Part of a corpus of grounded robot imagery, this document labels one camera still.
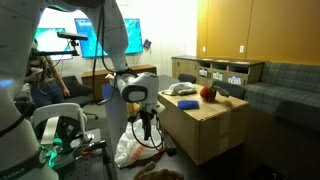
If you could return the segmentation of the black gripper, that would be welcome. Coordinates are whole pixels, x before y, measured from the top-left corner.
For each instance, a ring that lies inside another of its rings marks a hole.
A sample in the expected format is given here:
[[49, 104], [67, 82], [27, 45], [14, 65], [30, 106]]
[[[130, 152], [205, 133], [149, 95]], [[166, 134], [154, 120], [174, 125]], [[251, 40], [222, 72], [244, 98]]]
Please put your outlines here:
[[142, 119], [142, 128], [144, 130], [144, 139], [149, 140], [152, 136], [151, 133], [151, 121], [156, 117], [155, 114], [140, 111], [139, 112], [140, 118]]

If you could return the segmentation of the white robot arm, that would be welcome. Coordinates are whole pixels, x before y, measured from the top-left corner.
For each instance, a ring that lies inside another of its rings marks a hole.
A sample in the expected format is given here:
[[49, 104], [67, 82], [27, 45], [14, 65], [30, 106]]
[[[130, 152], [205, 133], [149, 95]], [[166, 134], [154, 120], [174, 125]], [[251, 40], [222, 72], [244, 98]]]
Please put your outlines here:
[[112, 60], [123, 100], [138, 102], [148, 113], [154, 112], [158, 105], [156, 76], [143, 73], [131, 78], [129, 75], [125, 57], [127, 32], [116, 0], [0, 0], [1, 180], [59, 180], [45, 160], [31, 122], [14, 104], [24, 84], [36, 29], [48, 7], [85, 13]]

